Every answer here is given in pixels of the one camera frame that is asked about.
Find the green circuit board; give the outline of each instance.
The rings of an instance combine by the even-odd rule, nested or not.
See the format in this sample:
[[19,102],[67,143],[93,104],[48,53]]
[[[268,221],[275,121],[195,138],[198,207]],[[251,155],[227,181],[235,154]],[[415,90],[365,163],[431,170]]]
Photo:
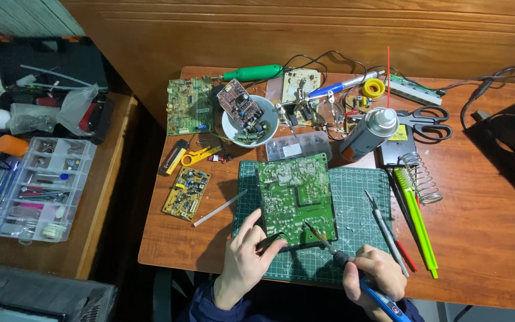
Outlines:
[[214,113],[210,102],[209,76],[187,77],[168,83],[167,135],[210,132]]
[[307,222],[338,239],[325,153],[261,163],[256,175],[266,235],[283,231],[286,249],[319,245]]

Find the yellow solder spool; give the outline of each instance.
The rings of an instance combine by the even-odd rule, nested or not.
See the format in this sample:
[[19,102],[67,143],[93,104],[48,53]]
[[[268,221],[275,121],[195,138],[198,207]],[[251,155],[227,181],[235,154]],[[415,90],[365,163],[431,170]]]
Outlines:
[[378,78],[372,78],[363,85],[363,95],[370,99],[377,99],[384,93],[384,83]]

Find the white bowl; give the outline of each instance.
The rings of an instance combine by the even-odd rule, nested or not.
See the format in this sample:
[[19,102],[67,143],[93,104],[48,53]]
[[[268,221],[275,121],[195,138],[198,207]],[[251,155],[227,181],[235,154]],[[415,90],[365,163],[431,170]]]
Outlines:
[[277,127],[279,125],[279,118],[277,116],[277,112],[275,111],[274,105],[268,101],[267,99],[258,96],[258,95],[250,95],[250,98],[253,99],[258,106],[263,110],[263,115],[257,120],[257,122],[268,121],[271,129],[264,136],[260,137],[257,141],[252,142],[250,144],[245,144],[236,141],[235,137],[238,132],[241,132],[242,129],[238,125],[238,122],[232,120],[228,113],[224,111],[222,115],[222,128],[224,129],[225,135],[232,140],[233,143],[239,145],[244,148],[255,148],[260,145],[264,145],[268,142],[272,137],[274,137],[275,131],[277,131]]

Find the metal spring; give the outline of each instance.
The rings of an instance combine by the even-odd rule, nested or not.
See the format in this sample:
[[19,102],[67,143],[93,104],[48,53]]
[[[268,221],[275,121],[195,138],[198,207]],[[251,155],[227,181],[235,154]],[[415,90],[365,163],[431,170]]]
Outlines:
[[422,161],[421,156],[416,152],[411,152],[403,155],[400,159],[404,162],[404,167],[409,173],[412,181],[412,189],[419,197],[419,203],[428,205],[442,200],[442,195],[438,193],[436,183],[430,176],[425,163]]

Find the red straw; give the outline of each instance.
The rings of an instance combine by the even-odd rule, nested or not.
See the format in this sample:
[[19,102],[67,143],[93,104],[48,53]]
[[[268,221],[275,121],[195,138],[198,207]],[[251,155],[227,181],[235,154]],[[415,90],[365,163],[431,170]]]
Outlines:
[[391,52],[389,50],[389,46],[387,46],[387,87],[388,87],[388,95],[387,97],[387,108],[390,108],[391,102]]

